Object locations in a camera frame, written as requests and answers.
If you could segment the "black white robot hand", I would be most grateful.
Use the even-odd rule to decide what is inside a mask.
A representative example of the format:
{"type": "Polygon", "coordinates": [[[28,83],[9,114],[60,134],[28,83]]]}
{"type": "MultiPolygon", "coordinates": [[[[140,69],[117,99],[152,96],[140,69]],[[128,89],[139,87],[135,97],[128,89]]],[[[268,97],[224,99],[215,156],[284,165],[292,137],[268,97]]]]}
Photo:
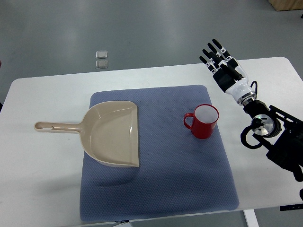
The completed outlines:
{"type": "Polygon", "coordinates": [[[257,91],[249,85],[249,78],[230,53],[216,40],[208,43],[210,51],[203,49],[200,61],[212,73],[219,88],[233,97],[238,105],[245,106],[257,99],[257,91]]]}

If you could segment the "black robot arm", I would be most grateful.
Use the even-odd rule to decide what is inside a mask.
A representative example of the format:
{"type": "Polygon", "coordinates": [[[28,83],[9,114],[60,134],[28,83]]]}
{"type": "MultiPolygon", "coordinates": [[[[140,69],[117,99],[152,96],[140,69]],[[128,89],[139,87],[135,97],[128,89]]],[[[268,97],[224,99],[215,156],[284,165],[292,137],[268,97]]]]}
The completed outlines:
{"type": "Polygon", "coordinates": [[[293,173],[298,182],[303,181],[303,122],[298,118],[257,100],[258,84],[252,95],[243,101],[243,110],[251,118],[249,126],[241,133],[242,144],[249,149],[265,147],[267,158],[293,173]]]}

